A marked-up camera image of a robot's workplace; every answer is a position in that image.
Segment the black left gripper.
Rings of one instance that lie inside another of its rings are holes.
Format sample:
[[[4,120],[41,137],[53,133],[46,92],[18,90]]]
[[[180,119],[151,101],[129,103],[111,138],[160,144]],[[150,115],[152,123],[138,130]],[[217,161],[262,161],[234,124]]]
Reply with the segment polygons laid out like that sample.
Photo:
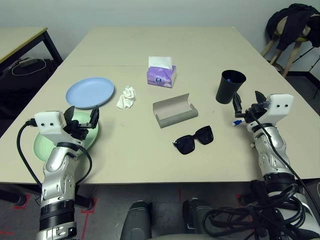
[[[95,129],[98,125],[100,111],[96,105],[90,114],[89,123],[79,123],[78,120],[72,120],[75,107],[71,106],[64,112],[66,126],[63,128],[71,137],[79,141],[84,141],[88,135],[89,129]]]

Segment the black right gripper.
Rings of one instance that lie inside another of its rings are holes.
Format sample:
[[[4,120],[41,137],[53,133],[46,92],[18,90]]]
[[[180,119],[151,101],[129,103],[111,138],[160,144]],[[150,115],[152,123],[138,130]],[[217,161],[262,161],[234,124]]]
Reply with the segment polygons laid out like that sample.
[[[236,118],[243,118],[247,124],[255,122],[261,116],[263,116],[266,113],[265,108],[269,107],[270,102],[267,100],[263,93],[257,90],[255,91],[255,97],[257,104],[253,104],[245,111],[245,113],[242,113],[241,98],[238,93],[235,92],[232,99],[234,116]]]

